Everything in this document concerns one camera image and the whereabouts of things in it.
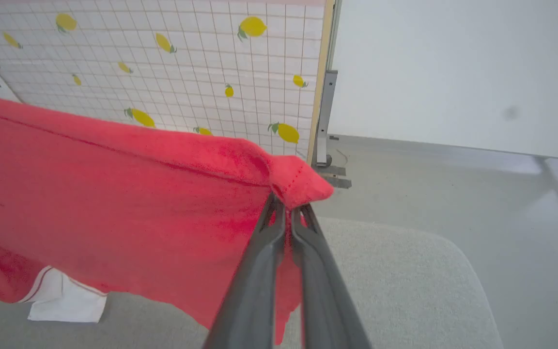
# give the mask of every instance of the wooden frame edge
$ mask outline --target wooden frame edge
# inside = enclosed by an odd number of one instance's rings
[[[317,122],[320,117],[320,104],[322,101],[322,90],[324,88],[324,76],[326,75],[326,63],[328,59],[328,48],[330,44],[330,31],[333,25],[333,5],[335,0],[326,0],[324,5],[324,20],[322,29],[322,41],[320,42],[320,56],[318,58],[318,71],[316,79],[316,92],[314,95],[314,111],[311,115],[310,145],[307,149],[307,163],[311,164],[314,156],[316,143]]]

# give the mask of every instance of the red towel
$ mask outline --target red towel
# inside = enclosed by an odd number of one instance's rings
[[[23,298],[51,265],[210,327],[271,190],[287,208],[332,193],[301,159],[249,141],[0,99],[0,300]],[[300,301],[298,279],[283,258],[277,342]]]

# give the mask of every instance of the white cloth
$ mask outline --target white cloth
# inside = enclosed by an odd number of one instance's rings
[[[40,271],[22,302],[33,302],[29,320],[99,322],[107,295],[47,267]]]

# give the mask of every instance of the white wall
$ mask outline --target white wall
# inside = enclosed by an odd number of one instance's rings
[[[558,157],[558,0],[343,0],[329,133]]]

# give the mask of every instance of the dark spot on wall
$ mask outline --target dark spot on wall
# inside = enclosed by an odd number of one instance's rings
[[[503,111],[503,119],[515,120],[520,117],[520,108],[517,106],[510,106]]]

